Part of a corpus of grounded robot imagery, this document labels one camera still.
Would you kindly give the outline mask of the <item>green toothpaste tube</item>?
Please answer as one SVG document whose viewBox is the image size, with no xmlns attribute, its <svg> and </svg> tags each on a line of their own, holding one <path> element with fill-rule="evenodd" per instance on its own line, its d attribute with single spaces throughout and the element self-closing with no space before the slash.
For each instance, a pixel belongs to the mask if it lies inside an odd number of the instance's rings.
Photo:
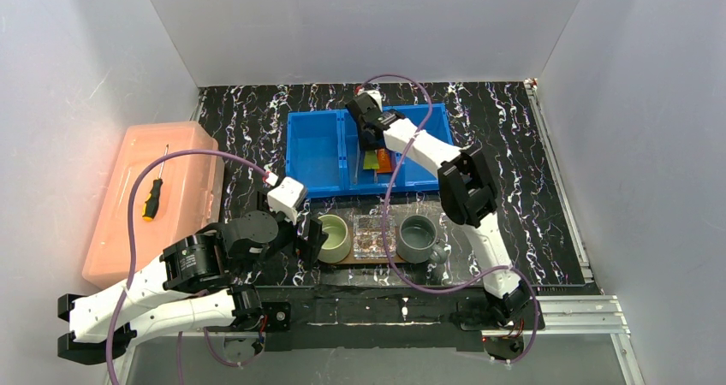
<svg viewBox="0 0 726 385">
<path fill-rule="evenodd" d="M 377 151 L 365 151 L 362 168 L 364 170 L 379 170 L 378 152 Z"/>
</svg>

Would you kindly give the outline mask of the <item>grey ceramic mug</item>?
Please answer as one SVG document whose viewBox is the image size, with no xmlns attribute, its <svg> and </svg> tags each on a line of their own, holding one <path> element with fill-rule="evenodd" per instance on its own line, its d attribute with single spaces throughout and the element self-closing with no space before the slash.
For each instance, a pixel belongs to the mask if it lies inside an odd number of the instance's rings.
<svg viewBox="0 0 726 385">
<path fill-rule="evenodd" d="M 396 254 L 411 264 L 444 264 L 449 256 L 438 237 L 436 225 L 420 215 L 406 217 L 398 227 Z"/>
</svg>

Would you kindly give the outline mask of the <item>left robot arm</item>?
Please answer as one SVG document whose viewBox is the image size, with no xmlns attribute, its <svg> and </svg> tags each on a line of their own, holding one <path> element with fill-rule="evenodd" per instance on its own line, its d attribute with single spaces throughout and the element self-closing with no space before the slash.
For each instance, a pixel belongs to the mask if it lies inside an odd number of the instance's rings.
<svg viewBox="0 0 726 385">
<path fill-rule="evenodd" d="M 57 355 L 95 365 L 177 331 L 260 331 L 265 306 L 253 285 L 233 283 L 234 272 L 251 270 L 286 247 L 315 261 L 327 239 L 319 220 L 301 237 L 284 214 L 262 210 L 209 224 L 164 249 L 132 281 L 94 295 L 61 296 L 57 313 L 69 332 L 58 338 Z"/>
</svg>

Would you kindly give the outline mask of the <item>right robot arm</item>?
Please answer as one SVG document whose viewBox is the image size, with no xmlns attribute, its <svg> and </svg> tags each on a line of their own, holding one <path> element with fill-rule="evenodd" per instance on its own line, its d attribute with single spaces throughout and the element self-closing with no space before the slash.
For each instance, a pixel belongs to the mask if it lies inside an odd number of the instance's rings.
<svg viewBox="0 0 726 385">
<path fill-rule="evenodd" d="M 504 244 L 497 219 L 497 186 L 483 151 L 457 147 L 414 124 L 397 110 L 386 110 L 377 91 L 363 91 L 346 105 L 365 151 L 383 146 L 435 175 L 443 213 L 465 234 L 483 270 L 480 281 L 487 310 L 505 325 L 520 317 L 532 295 Z"/>
</svg>

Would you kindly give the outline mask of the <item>oval wooden tray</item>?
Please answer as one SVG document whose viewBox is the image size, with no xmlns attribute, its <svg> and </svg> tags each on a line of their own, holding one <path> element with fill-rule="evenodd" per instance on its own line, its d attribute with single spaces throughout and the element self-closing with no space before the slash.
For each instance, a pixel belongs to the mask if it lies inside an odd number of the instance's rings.
<svg viewBox="0 0 726 385">
<path fill-rule="evenodd" d="M 341 261 L 330 263 L 330 265 L 368 265 L 368 264 L 387 264 L 389 262 L 386 256 L 381 258 L 357 258 L 352 252 L 350 252 Z"/>
</svg>

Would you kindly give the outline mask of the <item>clear plastic holder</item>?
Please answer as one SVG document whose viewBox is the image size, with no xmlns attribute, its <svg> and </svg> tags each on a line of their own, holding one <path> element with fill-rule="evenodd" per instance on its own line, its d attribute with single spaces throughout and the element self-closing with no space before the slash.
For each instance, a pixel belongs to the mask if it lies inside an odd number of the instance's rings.
<svg viewBox="0 0 726 385">
<path fill-rule="evenodd" d="M 381 216 L 355 215 L 353 225 L 354 258 L 359 260 L 385 260 Z"/>
</svg>

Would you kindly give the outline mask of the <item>light green ceramic mug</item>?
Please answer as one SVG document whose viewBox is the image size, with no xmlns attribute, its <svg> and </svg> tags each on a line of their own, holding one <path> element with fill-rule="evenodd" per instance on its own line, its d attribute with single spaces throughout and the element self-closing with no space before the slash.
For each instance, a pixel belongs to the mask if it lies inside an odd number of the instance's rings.
<svg viewBox="0 0 726 385">
<path fill-rule="evenodd" d="M 318 219 L 321 221 L 322 230 L 328 235 L 321 247 L 318 261 L 326 264 L 341 262 L 352 247 L 347 223 L 341 217 L 331 214 L 322 215 Z"/>
</svg>

